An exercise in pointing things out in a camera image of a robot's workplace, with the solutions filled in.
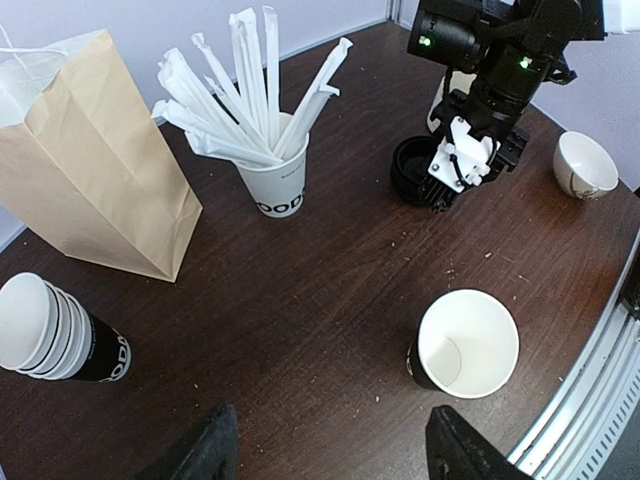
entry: paper cup rim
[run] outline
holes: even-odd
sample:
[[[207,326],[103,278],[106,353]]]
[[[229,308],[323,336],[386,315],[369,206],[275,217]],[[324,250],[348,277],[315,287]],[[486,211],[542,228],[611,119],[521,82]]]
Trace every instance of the paper cup rim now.
[[[45,320],[45,322],[43,322],[43,326],[42,326],[42,330],[40,332],[40,335],[38,337],[38,340],[35,344],[35,347],[33,348],[33,351],[31,352],[31,354],[27,357],[27,359],[25,359],[24,361],[20,362],[17,365],[9,365],[9,364],[5,364],[3,362],[0,362],[0,367],[6,369],[6,370],[13,370],[16,371],[20,368],[23,368],[25,365],[29,365],[31,362],[33,362],[33,360],[35,358],[38,357],[38,355],[41,353],[40,350],[42,349],[42,346],[45,342],[45,340],[48,337],[48,334],[51,331],[51,310],[52,310],[52,303],[51,303],[51,297],[54,295],[53,292],[50,292],[49,289],[47,289],[47,285],[45,280],[43,280],[39,275],[32,273],[32,272],[22,272],[19,273],[17,275],[14,275],[13,277],[11,277],[3,286],[2,289],[0,289],[0,291],[4,290],[4,288],[12,281],[15,279],[24,279],[24,278],[29,278],[31,280],[35,280],[36,283],[39,284],[39,287],[42,288],[42,291],[45,293],[43,298],[46,298],[46,302],[47,302],[47,310],[48,310],[48,315],[47,315],[47,319]],[[56,311],[56,321],[55,321],[55,325],[57,325],[58,323],[58,319],[57,319],[57,315],[58,312]]]
[[[87,311],[84,309],[84,307],[82,305],[80,305],[80,302],[71,294],[65,293],[66,297],[69,299],[70,302],[72,302],[76,309],[78,310],[78,312],[80,312],[80,318],[82,321],[82,344],[80,345],[80,348],[78,349],[78,351],[76,352],[75,357],[73,358],[73,361],[69,364],[69,368],[67,368],[64,372],[60,373],[60,380],[66,380],[69,377],[72,377],[73,375],[75,375],[76,373],[78,373],[78,371],[80,371],[80,369],[82,368],[82,365],[84,365],[84,362],[87,360],[87,355],[89,354],[89,350],[91,348],[91,326],[90,326],[90,320],[89,320],[89,315],[87,314]]]
[[[29,375],[33,378],[40,378],[44,380],[61,380],[65,372],[69,370],[71,365],[75,365],[75,359],[78,356],[78,352],[82,349],[82,345],[78,344],[78,342],[84,341],[84,322],[80,322],[78,325],[74,325],[73,322],[73,313],[71,312],[71,304],[69,303],[66,295],[64,295],[64,291],[61,289],[54,287],[57,292],[62,293],[63,300],[67,302],[67,306],[69,307],[70,321],[71,321],[71,330],[69,332],[69,339],[67,341],[67,347],[60,358],[58,364],[48,371],[45,374],[36,374]]]
[[[457,391],[452,390],[451,388],[445,386],[442,382],[440,382],[438,380],[438,378],[433,374],[433,372],[432,372],[431,368],[429,367],[428,363],[425,360],[423,360],[422,357],[420,356],[420,348],[419,348],[419,346],[420,346],[420,338],[422,337],[423,334],[425,334],[424,333],[424,329],[427,328],[427,327],[425,327],[427,325],[427,322],[425,322],[425,320],[428,318],[429,312],[431,312],[433,314],[433,307],[435,305],[439,304],[439,303],[449,302],[449,301],[455,299],[456,297],[464,297],[464,296],[468,296],[468,295],[474,295],[474,296],[477,296],[477,297],[482,297],[484,300],[486,300],[489,303],[492,303],[493,305],[498,307],[498,309],[501,310],[505,314],[504,318],[508,320],[509,330],[510,330],[510,333],[513,334],[513,340],[514,340],[514,343],[515,343],[515,355],[511,359],[511,362],[509,364],[508,373],[505,375],[505,378],[503,378],[500,382],[496,383],[495,386],[487,389],[486,391],[479,392],[479,393],[472,393],[472,394],[465,394],[465,393],[457,392]],[[493,295],[490,295],[490,294],[488,294],[486,292],[483,292],[482,290],[475,290],[475,289],[454,290],[452,292],[449,292],[449,293],[446,293],[446,294],[442,295],[435,302],[433,302],[429,306],[427,311],[424,313],[424,315],[422,316],[422,320],[420,320],[420,327],[418,329],[418,336],[417,336],[417,340],[416,341],[417,341],[416,348],[418,350],[417,354],[418,354],[418,360],[420,362],[420,366],[425,371],[425,373],[427,374],[429,379],[434,383],[434,385],[436,387],[438,387],[440,390],[442,390],[443,392],[445,392],[445,393],[447,393],[449,395],[452,395],[452,396],[457,397],[457,398],[467,399],[467,400],[488,397],[489,395],[492,395],[493,393],[497,392],[502,387],[504,387],[504,385],[511,378],[511,375],[513,375],[513,372],[514,372],[514,370],[516,368],[516,365],[518,363],[518,357],[520,355],[520,337],[518,335],[518,327],[516,325],[515,320],[513,319],[513,316],[511,315],[511,312],[509,312],[509,309],[500,300],[495,298]]]
[[[62,322],[64,321],[64,313],[62,312],[62,310],[64,308],[66,308],[63,305],[64,299],[59,297],[57,292],[52,288],[51,284],[49,284],[46,280],[45,280],[45,285],[46,287],[49,289],[49,291],[51,291],[53,293],[53,296],[55,298],[56,301],[56,309],[57,309],[57,321],[56,321],[56,329],[55,329],[55,333],[53,334],[53,338],[51,339],[51,344],[49,345],[49,348],[47,350],[47,352],[45,353],[45,356],[42,358],[42,360],[40,361],[40,363],[38,363],[38,365],[35,365],[34,367],[31,367],[29,369],[19,369],[18,372],[22,373],[22,374],[30,374],[30,373],[36,373],[36,374],[46,374],[47,372],[53,370],[56,365],[60,362],[60,360],[62,359],[62,355],[60,356],[60,358],[58,358],[58,361],[55,362],[55,364],[50,367],[48,370],[46,370],[45,372],[38,372],[38,370],[42,369],[42,366],[46,364],[46,362],[49,359],[49,356],[55,352],[57,349],[59,349],[60,347],[60,342],[64,342],[65,343],[65,349],[63,349],[62,353],[64,354],[64,351],[66,350],[66,344],[69,342],[69,336],[71,335],[71,318],[68,318],[67,321],[69,322],[69,331],[67,332],[67,338],[66,339],[62,339],[62,336],[59,336],[59,333],[62,332],[62,329],[64,328],[62,325]]]

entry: cup stack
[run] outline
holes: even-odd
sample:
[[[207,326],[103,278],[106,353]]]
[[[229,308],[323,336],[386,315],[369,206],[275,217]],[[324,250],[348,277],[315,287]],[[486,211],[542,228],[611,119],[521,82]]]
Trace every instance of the cup stack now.
[[[0,366],[43,380],[115,382],[129,371],[131,347],[75,297],[21,273],[0,290]]]

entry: green indicator light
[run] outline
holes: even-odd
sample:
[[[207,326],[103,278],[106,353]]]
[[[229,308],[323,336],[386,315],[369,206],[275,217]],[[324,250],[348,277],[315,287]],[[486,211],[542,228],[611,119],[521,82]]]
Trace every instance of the green indicator light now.
[[[529,57],[524,57],[522,60],[520,60],[520,66],[522,68],[524,68],[525,70],[527,68],[529,68],[529,66],[533,63],[533,60],[531,60]]]
[[[429,37],[425,37],[423,35],[418,39],[418,43],[420,45],[422,45],[423,47],[430,47],[431,46],[431,39]]]

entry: black object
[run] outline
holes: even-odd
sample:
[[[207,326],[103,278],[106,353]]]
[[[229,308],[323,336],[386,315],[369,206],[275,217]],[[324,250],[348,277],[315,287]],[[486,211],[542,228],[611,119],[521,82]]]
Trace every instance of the black object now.
[[[620,301],[636,320],[640,320],[640,254],[636,258],[620,292]]]
[[[505,163],[511,170],[526,145],[522,133],[514,131],[515,124],[542,82],[566,85],[576,78],[563,56],[568,43],[572,39],[604,37],[601,0],[519,0],[513,7],[499,0],[421,0],[408,52],[447,65],[445,83],[454,69],[477,74],[469,95],[463,99],[449,95],[445,86],[442,108],[433,113],[441,120],[440,128],[433,132],[436,145],[443,138],[454,143],[450,124],[460,116],[471,126],[469,135],[473,138],[481,140],[486,136],[493,140],[494,152],[497,142],[503,150],[506,141],[511,152],[503,152],[502,160],[511,160]],[[432,150],[429,147],[423,154],[429,164],[435,154]],[[450,160],[458,185],[470,187],[460,173],[455,153],[450,154]],[[497,177],[505,165],[500,163],[494,165],[494,159],[489,159],[492,178],[484,178],[483,182]],[[392,167],[394,186],[412,205],[442,212],[451,207],[458,195],[433,178],[428,166],[425,169],[422,164],[417,165],[415,173],[408,170],[409,164],[404,169],[396,167]],[[420,182],[419,196],[402,188],[406,184],[413,190],[416,177],[423,175],[430,178]]]
[[[451,92],[449,108],[459,114],[467,95],[460,90]],[[442,118],[444,105],[434,109],[434,118]],[[483,183],[492,182],[506,168],[512,171],[520,162],[528,135],[517,127],[502,141],[500,149],[487,165],[491,168]],[[446,212],[458,194],[429,174],[433,155],[438,148],[438,137],[432,134],[407,138],[393,152],[391,185],[403,201],[414,207],[428,207],[436,212]]]
[[[418,335],[420,334],[420,329],[416,333],[416,338],[413,340],[411,347],[409,347],[409,351],[407,352],[407,371],[413,381],[416,382],[420,387],[426,388],[428,390],[441,391],[438,386],[433,383],[427,372],[422,368],[422,363],[420,362],[420,356],[418,354]]]
[[[448,405],[431,411],[426,436],[431,480],[532,480]]]
[[[115,382],[121,380],[131,367],[129,342],[98,317],[89,313],[91,348],[82,368],[69,380]]]
[[[232,406],[213,410],[135,480],[235,480],[238,420]]]

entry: black and white paper cup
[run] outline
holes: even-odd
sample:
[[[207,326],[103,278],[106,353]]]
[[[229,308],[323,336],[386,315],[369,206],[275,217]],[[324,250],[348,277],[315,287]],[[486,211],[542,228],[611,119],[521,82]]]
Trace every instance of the black and white paper cup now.
[[[17,275],[0,290],[0,366],[43,380],[115,382],[131,358],[120,333],[37,275]]]
[[[519,344],[516,324],[502,303],[478,290],[457,290],[424,314],[407,352],[407,370],[423,388],[486,397],[511,377]]]
[[[281,113],[281,128],[291,120],[291,115]],[[236,162],[238,173],[258,209],[271,218],[286,218],[296,213],[304,202],[309,135],[291,158],[282,159],[273,167],[254,167],[246,162]]]

